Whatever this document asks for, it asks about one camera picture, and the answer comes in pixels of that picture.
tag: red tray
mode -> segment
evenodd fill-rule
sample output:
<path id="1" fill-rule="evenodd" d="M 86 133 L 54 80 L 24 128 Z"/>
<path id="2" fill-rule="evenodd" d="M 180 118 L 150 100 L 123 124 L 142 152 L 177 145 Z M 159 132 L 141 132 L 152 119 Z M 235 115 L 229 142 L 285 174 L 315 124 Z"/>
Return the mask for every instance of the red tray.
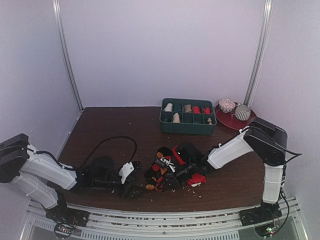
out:
<path id="1" fill-rule="evenodd" d="M 225 113 L 221 110 L 219 105 L 215 107 L 215 116 L 223 125 L 227 126 L 230 129 L 240 130 L 245 126 L 249 125 L 250 120 L 256 117 L 256 113 L 251 110 L 250 118 L 247 121 L 240 121 L 235 116 L 236 109 L 233 109 L 231 112 Z"/>

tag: green storage box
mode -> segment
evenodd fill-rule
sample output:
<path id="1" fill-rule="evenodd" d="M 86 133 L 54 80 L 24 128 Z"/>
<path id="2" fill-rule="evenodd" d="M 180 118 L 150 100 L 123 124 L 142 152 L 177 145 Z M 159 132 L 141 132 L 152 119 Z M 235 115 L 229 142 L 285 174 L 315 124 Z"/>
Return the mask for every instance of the green storage box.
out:
<path id="1" fill-rule="evenodd" d="M 172 111 L 164 111 L 168 103 L 173 104 Z M 189 104 L 192 107 L 192 112 L 184 112 L 184 106 Z M 199 107 L 201 113 L 193 113 L 194 107 Z M 204 114 L 203 109 L 205 108 L 210 108 L 210 114 Z M 175 113 L 179 114 L 180 123 L 173 122 Z M 209 124 L 208 118 L 211 118 L 212 125 Z M 164 133 L 211 135 L 217 124 L 217 119 L 210 101 L 165 98 L 162 100 L 160 123 L 161 131 Z"/>

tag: patterned bowl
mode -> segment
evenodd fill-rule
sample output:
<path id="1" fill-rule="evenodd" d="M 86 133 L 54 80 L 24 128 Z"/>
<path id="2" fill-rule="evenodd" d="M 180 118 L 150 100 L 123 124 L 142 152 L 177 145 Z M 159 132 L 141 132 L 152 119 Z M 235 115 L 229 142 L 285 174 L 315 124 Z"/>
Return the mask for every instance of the patterned bowl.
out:
<path id="1" fill-rule="evenodd" d="M 230 99 L 223 98 L 219 100 L 219 107 L 221 108 L 222 112 L 230 113 L 236 107 L 236 104 Z"/>

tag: beige cup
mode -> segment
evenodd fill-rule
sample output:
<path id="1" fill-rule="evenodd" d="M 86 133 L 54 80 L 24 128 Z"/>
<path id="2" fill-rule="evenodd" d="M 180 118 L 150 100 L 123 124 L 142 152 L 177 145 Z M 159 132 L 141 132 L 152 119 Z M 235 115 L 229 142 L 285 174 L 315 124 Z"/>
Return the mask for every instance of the beige cup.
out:
<path id="1" fill-rule="evenodd" d="M 247 105 L 239 104 L 235 109 L 235 117 L 240 121 L 247 121 L 250 118 L 251 110 Z"/>

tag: metal corner strip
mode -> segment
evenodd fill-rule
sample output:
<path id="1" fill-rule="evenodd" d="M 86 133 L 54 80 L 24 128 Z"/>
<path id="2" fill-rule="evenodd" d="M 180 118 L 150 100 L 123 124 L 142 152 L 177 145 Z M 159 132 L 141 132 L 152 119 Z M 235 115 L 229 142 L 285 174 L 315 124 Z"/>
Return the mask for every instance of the metal corner strip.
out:
<path id="1" fill-rule="evenodd" d="M 246 91 L 246 95 L 243 102 L 243 104 L 248 106 L 252 104 L 252 100 L 256 92 L 261 61 L 262 61 L 263 54 L 266 50 L 266 43 L 267 43 L 267 38 L 268 38 L 268 33 L 270 28 L 272 7 L 273 7 L 273 0 L 265 0 L 258 47 L 255 55 L 250 82 L 249 82 L 248 89 Z"/>
<path id="2" fill-rule="evenodd" d="M 61 42 L 61 47 L 62 47 L 62 52 L 63 52 L 63 59 L 64 59 L 66 71 L 68 74 L 68 79 L 70 81 L 72 92 L 75 97 L 77 106 L 81 112 L 84 109 L 84 107 L 81 102 L 81 98 L 79 95 L 79 91 L 77 88 L 75 76 L 74 76 L 74 73 L 72 70 L 71 61 L 70 61 L 70 57 L 69 57 L 69 53 L 68 53 L 67 42 L 66 42 L 66 37 L 65 37 L 65 32 L 64 32 L 64 25 L 63 25 L 63 21 L 62 21 L 61 10 L 60 10 L 60 0 L 53 0 L 53 12 L 54 12 L 55 22 L 56 22 L 59 36 L 60 36 L 60 42 Z"/>

